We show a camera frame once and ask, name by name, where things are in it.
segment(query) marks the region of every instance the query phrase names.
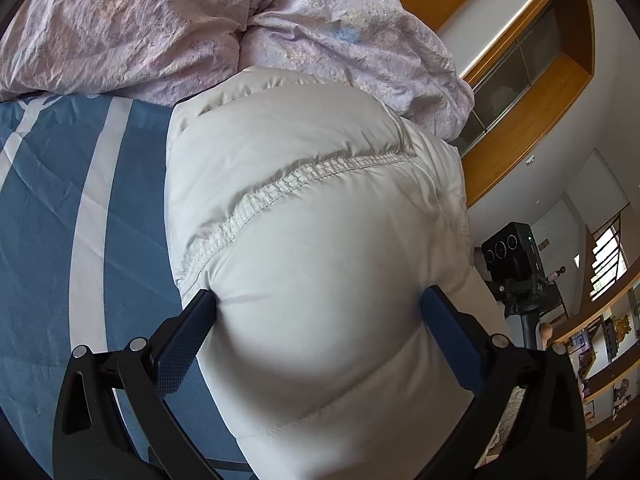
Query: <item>white puffer jacket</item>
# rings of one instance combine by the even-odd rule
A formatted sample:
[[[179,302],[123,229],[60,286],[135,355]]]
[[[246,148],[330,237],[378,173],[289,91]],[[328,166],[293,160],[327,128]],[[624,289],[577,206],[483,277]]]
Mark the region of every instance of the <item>white puffer jacket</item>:
[[[368,94],[250,68],[178,105],[166,229],[198,362],[260,480],[412,480],[471,399],[418,309],[507,328],[470,265],[460,158]]]

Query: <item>window pane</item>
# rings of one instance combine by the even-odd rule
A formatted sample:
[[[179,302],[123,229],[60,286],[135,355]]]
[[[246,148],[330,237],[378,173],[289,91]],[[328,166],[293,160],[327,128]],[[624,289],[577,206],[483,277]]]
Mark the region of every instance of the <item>window pane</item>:
[[[482,134],[484,134],[484,129],[482,129],[482,126],[478,122],[478,119],[476,119],[476,116],[471,114],[466,121],[465,127],[462,128],[460,136],[454,140],[452,144],[458,149],[462,156],[468,147],[471,146]]]
[[[522,53],[529,68],[529,75],[535,80],[560,54],[561,40],[556,12],[551,7],[533,26],[522,41]]]
[[[509,57],[482,82],[476,90],[474,110],[487,128],[529,86],[527,69],[520,50],[515,49]]]

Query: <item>silver screw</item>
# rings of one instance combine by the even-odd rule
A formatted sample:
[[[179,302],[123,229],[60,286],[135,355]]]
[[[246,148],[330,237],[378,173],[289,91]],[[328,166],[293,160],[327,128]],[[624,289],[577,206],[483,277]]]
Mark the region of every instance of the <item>silver screw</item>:
[[[551,348],[553,348],[554,352],[558,355],[566,354],[566,346],[564,346],[562,343],[553,343],[551,345]]]
[[[78,345],[74,348],[74,351],[71,352],[71,355],[76,359],[81,358],[84,354],[86,354],[86,346]]]
[[[129,343],[129,348],[131,348],[134,352],[139,352],[145,346],[146,346],[146,339],[143,337],[137,337],[131,343]]]
[[[511,341],[504,334],[495,334],[491,336],[491,342],[498,348],[507,348]]]

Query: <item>striped bed sheet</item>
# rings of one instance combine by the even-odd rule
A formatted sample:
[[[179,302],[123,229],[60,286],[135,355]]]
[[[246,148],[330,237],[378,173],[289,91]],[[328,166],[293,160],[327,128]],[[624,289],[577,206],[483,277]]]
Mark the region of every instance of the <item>striped bed sheet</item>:
[[[104,95],[0,104],[0,406],[50,475],[71,349],[121,349],[180,312],[164,236],[170,115]],[[126,396],[118,400],[146,458]],[[205,456],[244,462],[197,365],[166,400]]]

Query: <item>crumpled duvet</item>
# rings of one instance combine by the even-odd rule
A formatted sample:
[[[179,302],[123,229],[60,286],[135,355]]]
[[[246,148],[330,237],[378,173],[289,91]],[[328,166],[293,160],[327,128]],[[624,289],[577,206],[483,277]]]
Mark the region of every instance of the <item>crumpled duvet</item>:
[[[444,140],[473,106],[446,47],[398,0],[26,0],[0,41],[0,100],[171,106],[251,65],[361,88]]]

